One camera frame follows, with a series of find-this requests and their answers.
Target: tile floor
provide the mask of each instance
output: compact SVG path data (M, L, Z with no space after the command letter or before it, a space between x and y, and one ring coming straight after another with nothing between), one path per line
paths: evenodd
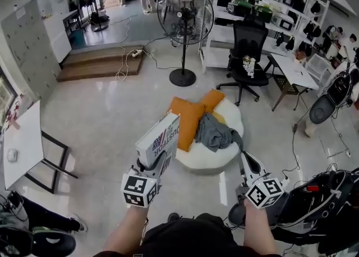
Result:
M171 47L164 40L152 43L150 48L155 49L154 57L159 67L180 66L180 49ZM71 148L66 169L80 178L75 180L62 175L56 195L45 192L25 178L16 184L16 188L50 210L63 215L76 213L87 223L88 232L76 235L77 248L73 256L93 256L100 251L107 236L124 216L126 206L121 198L121 178L136 161L135 142L162 116L172 98L178 96L195 102L216 84L229 81L223 69L210 68L203 74L196 51L197 45L189 46L187 50L186 67L197 74L197 82L190 87L172 85L168 79L171 70L156 69L154 61L146 57L138 76L130 76L120 83L114 78L59 83L47 104L43 104L43 130ZM267 59L263 57L261 63L266 65ZM282 169L295 166L292 126L306 112L306 107L300 101L298 109L293 111L296 98L286 96L272 112L271 107L280 94L273 79L269 86L255 90L261 95L259 102L254 102L253 97L243 91L240 105L245 149L281 179ZM223 92L236 101L237 89L223 88ZM309 92L303 98L310 106L315 93ZM358 116L355 109L346 108L340 110L334 121L351 150L351 159L343 153L327 159L345 149L330 121L325 122L311 139L303 134L300 125L294 150L301 170L288 174L291 179L288 188L326 170L331 162L344 169L358 167ZM241 182L235 161L225 170L225 177L227 206L220 203L218 175L196 176L180 164L172 163L163 176L162 192L150 208L148 228L165 222L171 212L185 217L208 212L225 218L235 203L234 190ZM235 230L233 234L242 244L243 230ZM288 244L279 242L278 253L282 254L287 247ZM303 250L313 251L313 247Z
M106 8L106 12L110 17L108 28L94 32L88 27L87 31L84 32L84 46L120 43L126 39L127 32L127 43L153 40L163 36L163 29L158 21L157 13L144 15L140 0L130 2L124 6Z

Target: wooden step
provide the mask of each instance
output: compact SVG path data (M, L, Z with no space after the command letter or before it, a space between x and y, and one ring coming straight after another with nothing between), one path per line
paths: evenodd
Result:
M131 59L127 59L128 64L128 74L127 75L138 75L142 60L144 58L144 53L142 52L135 58L131 56ZM123 58L123 67L121 72L126 74L127 66L125 63L126 57ZM87 61L86 63L72 65L64 67L62 72L57 76L57 81L70 81L70 80L81 80L81 79L92 79L95 77L108 77L112 76L115 79L116 73L122 65L121 57L116 58L116 60L106 60L106 61Z
M64 67L78 66L87 63L93 62L104 62L104 61L116 61L118 59L121 60L122 55L124 55L123 59L125 60L126 54L134 49L143 49L143 45L136 45L134 47L125 47L126 51L124 52L123 48L115 47L115 48L106 48L106 49L98 49L96 51L78 53L78 54L70 54L65 61L62 63ZM127 57L127 60L132 60L132 53L130 53Z

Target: shoe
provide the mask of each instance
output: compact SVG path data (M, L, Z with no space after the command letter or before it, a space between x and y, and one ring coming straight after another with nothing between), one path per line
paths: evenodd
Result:
M177 221L180 219L180 215L178 213L171 213L168 218L167 218L167 222L173 222L173 221Z
M86 225L86 224L80 219L80 217L77 216L76 214L72 214L72 215L70 216L70 219L79 222L79 224L80 224L80 229L79 229L79 231L84 231L84 232L86 232L86 231L88 230L87 225Z

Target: window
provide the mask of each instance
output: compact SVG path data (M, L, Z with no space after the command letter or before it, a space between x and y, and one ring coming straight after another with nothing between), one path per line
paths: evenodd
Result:
M2 126L7 112L13 101L17 97L13 87L5 77L4 72L0 69L0 125Z

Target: round ottoman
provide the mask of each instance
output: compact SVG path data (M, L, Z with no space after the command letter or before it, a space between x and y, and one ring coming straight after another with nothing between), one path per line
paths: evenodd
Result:
M214 111L223 116L228 127L235 129L243 137L244 128L240 109L227 98L214 108ZM209 150L202 143L194 140L190 151L185 152L177 149L176 159L187 169L196 174L216 174L223 171L223 168L240 152L236 143L229 147L218 149L216 152Z

